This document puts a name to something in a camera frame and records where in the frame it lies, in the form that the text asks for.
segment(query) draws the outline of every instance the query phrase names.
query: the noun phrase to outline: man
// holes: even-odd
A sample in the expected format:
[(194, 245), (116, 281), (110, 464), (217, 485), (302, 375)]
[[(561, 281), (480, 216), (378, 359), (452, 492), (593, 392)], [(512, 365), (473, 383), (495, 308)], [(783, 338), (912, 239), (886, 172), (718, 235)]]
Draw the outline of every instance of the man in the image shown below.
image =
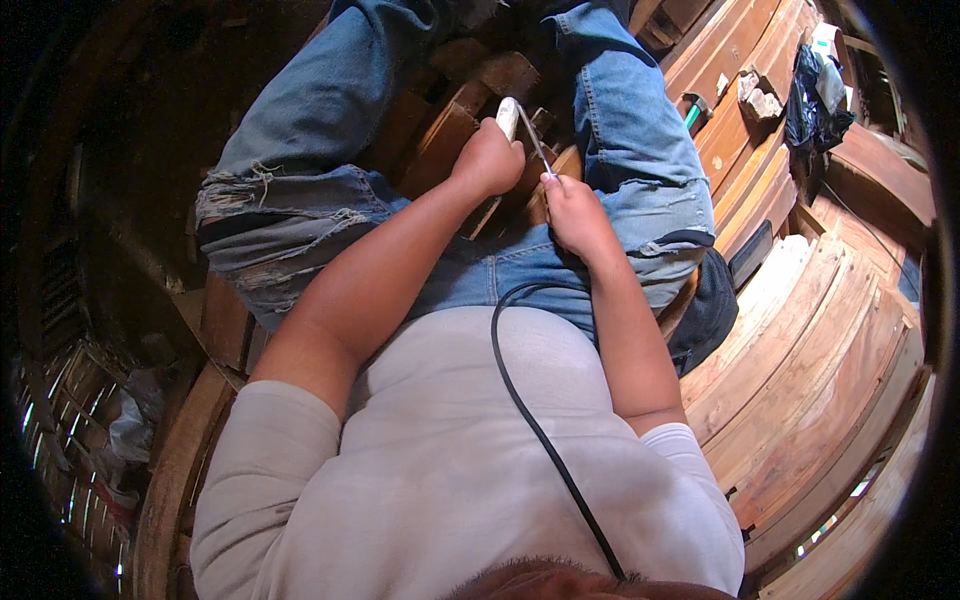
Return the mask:
[[(627, 8), (566, 4), (537, 18), (576, 71), (586, 183), (543, 179), (551, 227), (509, 248), (455, 237), (523, 170), (492, 119), (413, 202), (349, 164), (455, 25), (446, 2), (335, 2), (230, 139), (198, 197), (203, 249), (276, 334), (197, 506), (201, 597), (737, 592), (740, 532), (655, 319), (712, 243), (707, 180)], [(492, 306), (534, 280), (589, 294), (522, 296), (500, 349), (620, 581), (494, 361)]]

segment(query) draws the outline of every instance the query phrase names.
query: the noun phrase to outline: handheld tool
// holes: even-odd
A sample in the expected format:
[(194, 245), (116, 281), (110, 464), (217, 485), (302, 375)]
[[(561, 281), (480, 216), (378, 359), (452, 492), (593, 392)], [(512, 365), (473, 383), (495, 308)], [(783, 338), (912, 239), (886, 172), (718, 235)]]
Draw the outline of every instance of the handheld tool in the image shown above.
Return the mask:
[(713, 118), (713, 111), (707, 105), (707, 100), (698, 94), (695, 91), (686, 91), (684, 92), (684, 100), (689, 100), (693, 103), (693, 106), (690, 107), (690, 111), (686, 114), (684, 119), (684, 125), (686, 130), (689, 132), (690, 128), (693, 127), (693, 123), (697, 120), (697, 117), (701, 113), (707, 116), (707, 119)]
[(496, 111), (496, 124), (500, 126), (500, 129), (502, 129), (504, 133), (507, 134), (507, 138), (513, 141), (513, 138), (509, 133), (507, 133), (507, 130), (504, 129), (504, 127), (509, 125), (512, 119), (513, 127), (515, 128), (517, 115), (519, 115), (520, 119), (523, 121), (523, 125), (527, 128), (527, 133), (530, 134), (530, 141), (533, 142), (534, 150), (537, 151), (537, 156), (539, 156), (540, 160), (543, 161), (543, 167), (546, 169), (547, 174), (555, 180), (560, 180), (554, 170), (550, 167), (550, 161), (546, 159), (546, 155), (543, 153), (543, 148), (540, 147), (540, 139), (537, 137), (537, 131), (534, 130), (533, 124), (530, 123), (530, 118), (527, 117), (527, 113), (523, 109), (523, 105), (521, 105), (516, 98), (507, 96), (500, 101), (500, 106)]

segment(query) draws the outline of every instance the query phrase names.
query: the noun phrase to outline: leg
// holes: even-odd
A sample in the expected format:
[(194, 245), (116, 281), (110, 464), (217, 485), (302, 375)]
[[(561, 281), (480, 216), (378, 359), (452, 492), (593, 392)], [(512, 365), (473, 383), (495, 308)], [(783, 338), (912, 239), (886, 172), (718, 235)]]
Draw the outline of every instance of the leg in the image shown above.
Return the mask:
[(324, 264), (408, 202), (345, 163), (372, 140), (405, 73), (451, 31), (451, 7), (334, 2), (327, 27), (264, 88), (204, 181), (202, 250), (268, 330)]
[[(549, 17), (577, 64), (574, 125), (594, 188), (655, 314), (674, 299), (713, 242), (708, 180), (663, 75), (602, 3)], [(584, 284), (587, 271), (550, 242), (546, 226), (496, 257), (497, 291), (530, 280)], [(538, 291), (517, 302), (572, 321), (591, 339), (589, 296)]]

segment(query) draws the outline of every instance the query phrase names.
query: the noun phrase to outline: hammer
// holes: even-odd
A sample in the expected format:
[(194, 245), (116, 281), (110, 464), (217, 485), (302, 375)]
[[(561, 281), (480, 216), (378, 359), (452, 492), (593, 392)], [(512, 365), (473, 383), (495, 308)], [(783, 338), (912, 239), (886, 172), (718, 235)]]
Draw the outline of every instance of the hammer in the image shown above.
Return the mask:
[(713, 118), (713, 111), (707, 106), (707, 100), (705, 100), (704, 97), (697, 92), (684, 92), (684, 100), (689, 100), (691, 103), (693, 103), (693, 106), (690, 107), (690, 111), (686, 114), (686, 118), (684, 119), (684, 125), (686, 126), (686, 130), (688, 132), (690, 131), (690, 128), (693, 127), (693, 122), (697, 120), (697, 117), (700, 116), (701, 112), (707, 116), (707, 119)]

